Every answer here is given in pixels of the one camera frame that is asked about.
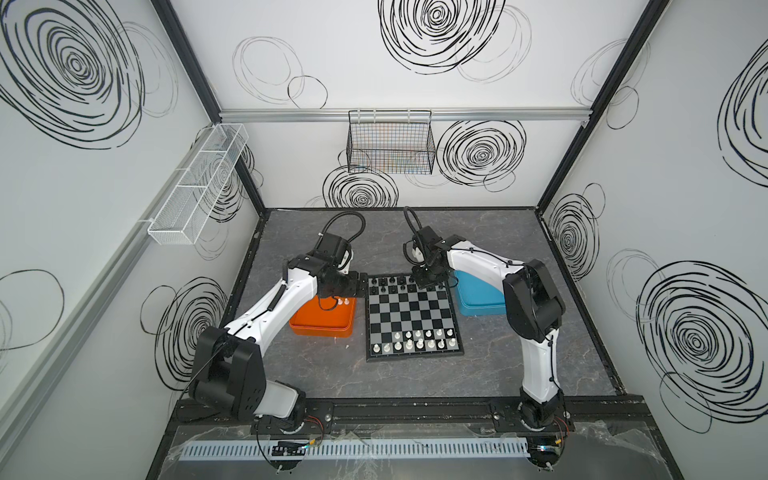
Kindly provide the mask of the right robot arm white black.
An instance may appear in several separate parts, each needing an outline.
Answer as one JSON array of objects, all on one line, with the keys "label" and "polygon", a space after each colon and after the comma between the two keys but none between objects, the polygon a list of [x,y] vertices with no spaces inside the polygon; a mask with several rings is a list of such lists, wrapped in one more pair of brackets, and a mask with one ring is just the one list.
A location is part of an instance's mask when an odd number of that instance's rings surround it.
[{"label": "right robot arm white black", "polygon": [[556,349],[566,307],[546,266],[539,260],[509,259],[453,237],[431,245],[412,240],[404,245],[404,254],[422,287],[464,272],[504,295],[507,321],[523,352],[521,422],[533,431],[551,425],[564,404]]}]

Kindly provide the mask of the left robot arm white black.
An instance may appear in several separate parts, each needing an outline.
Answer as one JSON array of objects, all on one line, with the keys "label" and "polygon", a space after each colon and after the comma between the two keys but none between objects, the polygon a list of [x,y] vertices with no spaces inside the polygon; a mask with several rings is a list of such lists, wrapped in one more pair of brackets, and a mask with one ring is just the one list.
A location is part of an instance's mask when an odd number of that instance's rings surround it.
[{"label": "left robot arm white black", "polygon": [[304,254],[285,262],[280,280],[243,315],[200,335],[187,393],[216,412],[251,421],[270,416],[296,429],[306,415],[306,394],[266,378],[263,356],[277,333],[314,299],[354,298],[360,274],[354,255],[339,260]]}]

